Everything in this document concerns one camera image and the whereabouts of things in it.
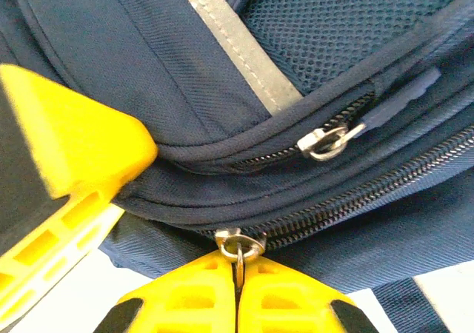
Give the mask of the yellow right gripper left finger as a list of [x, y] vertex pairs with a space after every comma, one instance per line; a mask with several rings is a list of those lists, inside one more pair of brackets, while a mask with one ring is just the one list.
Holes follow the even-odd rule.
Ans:
[[234, 332], [233, 269], [219, 251], [124, 295], [96, 332]]

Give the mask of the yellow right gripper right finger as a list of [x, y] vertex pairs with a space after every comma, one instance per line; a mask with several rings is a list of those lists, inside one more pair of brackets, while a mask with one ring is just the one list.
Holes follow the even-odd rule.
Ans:
[[345, 294], [273, 260], [246, 265], [239, 332], [377, 332]]

